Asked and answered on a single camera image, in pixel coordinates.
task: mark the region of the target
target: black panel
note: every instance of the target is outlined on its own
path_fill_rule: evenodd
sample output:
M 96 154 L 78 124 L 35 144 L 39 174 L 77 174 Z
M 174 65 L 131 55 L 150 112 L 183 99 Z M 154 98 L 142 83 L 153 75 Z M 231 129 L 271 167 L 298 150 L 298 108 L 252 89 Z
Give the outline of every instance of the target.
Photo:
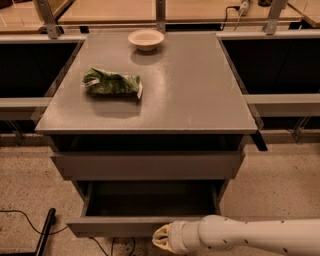
M 293 130 L 296 123 L 299 121 L 299 117 L 264 117 L 263 129 L 264 130 Z
M 320 128 L 320 117 L 311 117 L 309 122 L 305 126 L 305 129 L 319 129 L 319 128 Z
M 20 129 L 25 133 L 34 132 L 35 123 L 32 120 L 15 121 Z M 5 121 L 0 121 L 0 133 L 12 133 L 10 127 Z
M 249 94 L 320 90 L 319 39 L 225 40 Z
M 243 135 L 152 134 L 55 136 L 59 151 L 234 151 Z
M 166 24 L 166 31 L 221 31 L 221 24 Z
M 12 0 L 0 0 L 0 9 L 11 6 Z
M 0 44 L 0 97 L 42 97 L 77 44 Z

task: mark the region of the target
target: countertop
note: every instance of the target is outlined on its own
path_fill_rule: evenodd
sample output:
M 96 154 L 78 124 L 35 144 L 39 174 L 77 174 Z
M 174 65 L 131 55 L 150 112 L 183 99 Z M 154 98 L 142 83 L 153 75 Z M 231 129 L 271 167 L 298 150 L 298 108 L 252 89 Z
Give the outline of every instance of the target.
M 300 13 L 301 17 L 313 28 L 320 28 L 319 0 L 290 0 L 289 6 Z
M 72 0 L 50 0 L 54 18 L 63 12 Z M 45 28 L 36 0 L 14 3 L 0 9 L 0 34 L 40 34 Z
M 252 134 L 257 127 L 215 33 L 166 33 L 144 53 L 129 33 L 88 35 L 36 131 L 42 134 Z M 85 72 L 139 74 L 140 100 L 89 95 Z

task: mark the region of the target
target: white bowl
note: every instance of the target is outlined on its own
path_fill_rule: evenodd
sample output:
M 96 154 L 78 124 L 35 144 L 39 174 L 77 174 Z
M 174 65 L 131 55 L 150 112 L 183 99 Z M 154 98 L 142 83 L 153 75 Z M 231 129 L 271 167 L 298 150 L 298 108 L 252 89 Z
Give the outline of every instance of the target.
M 152 51 L 163 41 L 164 35 L 153 29 L 141 29 L 132 32 L 128 40 L 141 51 Z

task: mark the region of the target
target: drawer front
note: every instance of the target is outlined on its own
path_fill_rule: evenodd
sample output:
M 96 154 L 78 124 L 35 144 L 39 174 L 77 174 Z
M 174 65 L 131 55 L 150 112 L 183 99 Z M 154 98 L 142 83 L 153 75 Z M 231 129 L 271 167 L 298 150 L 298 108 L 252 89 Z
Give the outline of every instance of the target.
M 243 159 L 240 151 L 68 152 L 51 157 L 69 180 L 231 179 Z
M 201 217 L 82 217 L 68 219 L 67 225 L 77 237 L 152 237 L 161 226 L 177 219 Z

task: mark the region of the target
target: wooden table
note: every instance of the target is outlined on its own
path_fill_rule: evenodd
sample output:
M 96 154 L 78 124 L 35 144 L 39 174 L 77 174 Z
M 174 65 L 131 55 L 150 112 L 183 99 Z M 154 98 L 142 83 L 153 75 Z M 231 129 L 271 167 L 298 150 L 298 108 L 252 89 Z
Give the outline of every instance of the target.
M 166 20 L 175 22 L 224 22 L 225 9 L 239 5 L 240 0 L 167 0 Z M 253 0 L 248 15 L 242 21 L 265 21 L 270 7 L 258 6 Z M 228 21 L 236 21 L 238 12 L 230 9 Z M 124 24 L 154 22 L 156 9 L 154 0 L 76 0 L 61 16 L 59 24 Z M 301 15 L 291 8 L 281 14 L 283 21 L 300 21 Z
M 50 0 L 54 18 L 72 2 L 72 0 Z M 13 4 L 0 10 L 0 34 L 38 34 L 45 25 L 35 0 Z
M 0 10 L 0 34 L 40 33 L 43 26 L 33 2 L 13 4 Z
M 289 5 L 313 28 L 320 28 L 319 0 L 290 0 Z

